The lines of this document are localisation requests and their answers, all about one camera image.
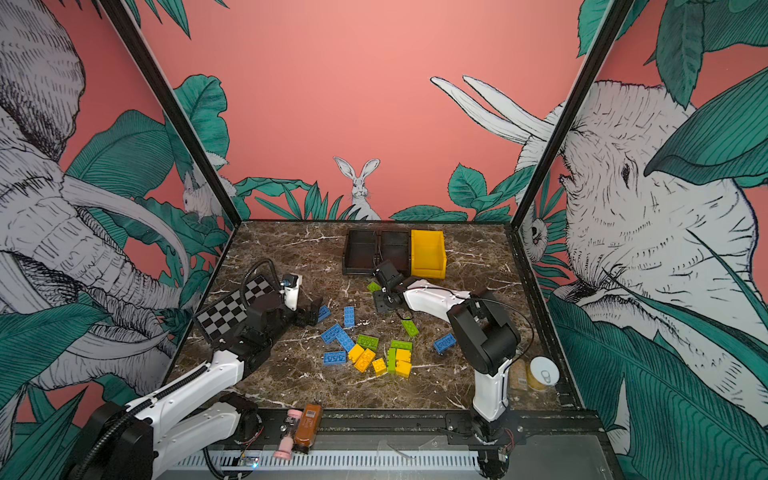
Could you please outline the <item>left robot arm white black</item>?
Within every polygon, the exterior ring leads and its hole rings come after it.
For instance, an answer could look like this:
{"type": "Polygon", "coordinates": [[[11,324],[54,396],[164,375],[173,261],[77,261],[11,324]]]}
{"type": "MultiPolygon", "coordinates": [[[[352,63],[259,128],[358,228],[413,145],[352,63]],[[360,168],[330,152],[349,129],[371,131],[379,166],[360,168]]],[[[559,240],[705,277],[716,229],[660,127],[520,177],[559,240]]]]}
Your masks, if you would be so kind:
{"type": "Polygon", "coordinates": [[[213,355],[168,385],[123,406],[98,408],[79,434],[64,479],[156,479],[180,460],[232,436],[256,406],[235,395],[206,402],[255,372],[292,326],[317,324],[323,301],[297,305],[288,290],[239,295],[232,319],[207,317],[200,328],[213,355]]]}

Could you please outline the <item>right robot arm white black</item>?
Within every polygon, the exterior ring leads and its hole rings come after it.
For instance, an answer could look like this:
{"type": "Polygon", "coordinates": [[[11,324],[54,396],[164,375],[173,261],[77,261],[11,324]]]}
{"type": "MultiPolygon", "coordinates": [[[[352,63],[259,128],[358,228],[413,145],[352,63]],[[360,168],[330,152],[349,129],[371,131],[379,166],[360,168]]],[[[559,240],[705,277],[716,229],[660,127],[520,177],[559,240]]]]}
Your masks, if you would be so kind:
{"type": "Polygon", "coordinates": [[[386,311],[407,308],[449,323],[474,370],[473,412],[488,423],[499,420],[509,406],[509,369],[521,341],[511,318],[514,310],[488,289],[457,291],[405,277],[390,261],[376,266],[373,275],[382,287],[377,300],[386,311]]]}

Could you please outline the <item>black bin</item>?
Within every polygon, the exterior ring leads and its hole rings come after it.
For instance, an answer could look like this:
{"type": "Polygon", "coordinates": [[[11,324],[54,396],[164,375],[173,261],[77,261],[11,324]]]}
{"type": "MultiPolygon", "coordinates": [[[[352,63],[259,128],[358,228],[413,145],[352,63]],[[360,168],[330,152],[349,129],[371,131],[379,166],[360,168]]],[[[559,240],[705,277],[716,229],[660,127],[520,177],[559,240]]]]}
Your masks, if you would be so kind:
{"type": "Polygon", "coordinates": [[[377,255],[378,235],[374,230],[349,230],[342,255],[342,273],[350,276],[372,275],[377,255]]]}
{"type": "Polygon", "coordinates": [[[379,256],[389,260],[405,276],[411,272],[409,230],[382,230],[379,235],[379,256]]]}

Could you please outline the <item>yellow storage bin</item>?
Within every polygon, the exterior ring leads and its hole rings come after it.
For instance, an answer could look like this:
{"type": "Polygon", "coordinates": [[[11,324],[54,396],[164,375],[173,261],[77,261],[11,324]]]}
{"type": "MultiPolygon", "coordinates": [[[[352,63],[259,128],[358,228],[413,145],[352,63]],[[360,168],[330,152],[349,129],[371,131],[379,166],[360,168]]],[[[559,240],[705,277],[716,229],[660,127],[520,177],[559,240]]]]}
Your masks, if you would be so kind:
{"type": "Polygon", "coordinates": [[[445,236],[442,231],[411,231],[411,275],[444,279],[447,268],[445,236]]]}

